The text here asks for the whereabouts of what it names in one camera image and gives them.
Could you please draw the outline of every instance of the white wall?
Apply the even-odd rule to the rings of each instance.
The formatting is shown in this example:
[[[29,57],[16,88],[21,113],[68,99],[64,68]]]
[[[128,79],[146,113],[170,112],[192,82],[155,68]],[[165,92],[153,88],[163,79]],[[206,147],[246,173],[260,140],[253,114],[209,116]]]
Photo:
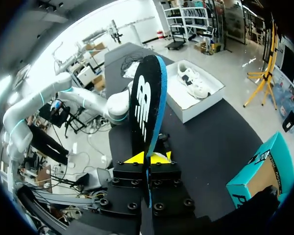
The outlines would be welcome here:
[[[54,59],[52,52],[64,42],[57,51],[56,57],[66,60],[76,52],[74,43],[81,41],[98,29],[106,28],[111,20],[115,20],[117,27],[143,18],[156,18],[135,24],[141,41],[157,37],[157,31],[162,29],[153,0],[119,0],[110,3],[83,17],[59,35],[42,53],[29,72],[28,85],[32,90],[45,86],[54,79]],[[133,33],[129,27],[120,30],[122,43],[133,42]],[[104,35],[96,42],[103,42],[109,49],[119,46],[109,35]]]

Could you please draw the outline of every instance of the floor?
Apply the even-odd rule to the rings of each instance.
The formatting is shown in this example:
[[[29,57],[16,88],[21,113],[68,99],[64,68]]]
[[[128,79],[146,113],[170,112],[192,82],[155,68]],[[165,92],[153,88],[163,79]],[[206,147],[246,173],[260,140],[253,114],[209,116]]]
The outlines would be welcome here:
[[[248,71],[259,71],[263,66],[263,48],[254,42],[247,42],[247,45],[229,40],[227,50],[207,56],[194,49],[193,42],[187,44],[179,51],[168,50],[164,46],[169,44],[168,40],[156,40],[148,44],[157,53],[178,61],[186,59],[215,76],[225,86],[225,99],[228,101],[255,130],[262,141],[268,140],[276,131],[280,131],[290,149],[294,164],[294,132],[285,133],[282,129],[282,118],[279,112],[273,107],[268,99],[265,106],[261,106],[263,93],[259,93],[254,100],[246,107],[243,104],[256,89],[256,85],[250,81],[246,73]],[[92,167],[105,168],[111,160],[109,147],[109,126],[105,126],[100,132],[93,135],[79,132],[77,135],[68,130],[68,139],[64,138],[64,128],[55,130],[63,144],[70,150],[73,144],[77,143],[77,156],[70,156],[70,161],[75,163],[75,168],[68,168],[65,178],[75,180],[79,172],[91,170]],[[84,130],[91,131],[91,126]],[[49,134],[57,140],[55,131],[51,128]],[[56,165],[53,160],[48,160],[51,166]],[[66,185],[59,184],[53,188],[53,193],[76,193],[72,189],[63,188]]]

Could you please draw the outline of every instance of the table surface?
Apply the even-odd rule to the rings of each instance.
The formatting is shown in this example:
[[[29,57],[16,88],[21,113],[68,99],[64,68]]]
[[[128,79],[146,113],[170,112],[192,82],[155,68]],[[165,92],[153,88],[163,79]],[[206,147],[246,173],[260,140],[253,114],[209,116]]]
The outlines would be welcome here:
[[[131,79],[120,75],[124,56],[134,51],[156,54],[131,43],[106,54],[105,79],[107,97],[121,92]],[[173,63],[164,59],[166,65]],[[244,167],[262,141],[243,117],[224,99],[183,124],[166,105],[161,131],[169,133],[174,161],[182,170],[182,181],[196,204],[197,217],[218,219],[235,209],[226,184]],[[129,123],[109,132],[114,164],[131,156]],[[143,211],[142,231],[150,227],[151,218]]]

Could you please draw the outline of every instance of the shoe insole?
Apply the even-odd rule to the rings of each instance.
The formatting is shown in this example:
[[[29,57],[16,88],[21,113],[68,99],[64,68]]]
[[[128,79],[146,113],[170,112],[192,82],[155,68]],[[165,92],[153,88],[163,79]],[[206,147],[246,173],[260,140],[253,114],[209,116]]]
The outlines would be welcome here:
[[[150,157],[155,148],[167,97],[167,70],[159,56],[146,56],[139,64],[129,107],[132,156],[144,152]]]

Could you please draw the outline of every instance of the person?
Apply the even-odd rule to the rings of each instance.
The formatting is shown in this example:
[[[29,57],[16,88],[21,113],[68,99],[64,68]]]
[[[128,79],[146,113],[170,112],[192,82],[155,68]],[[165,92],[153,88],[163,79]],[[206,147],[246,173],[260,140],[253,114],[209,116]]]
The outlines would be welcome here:
[[[27,125],[30,131],[33,133],[33,139],[30,143],[31,146],[60,164],[68,164],[67,156],[69,154],[69,151],[61,146],[46,132],[35,126],[33,124],[32,116],[27,118]]]

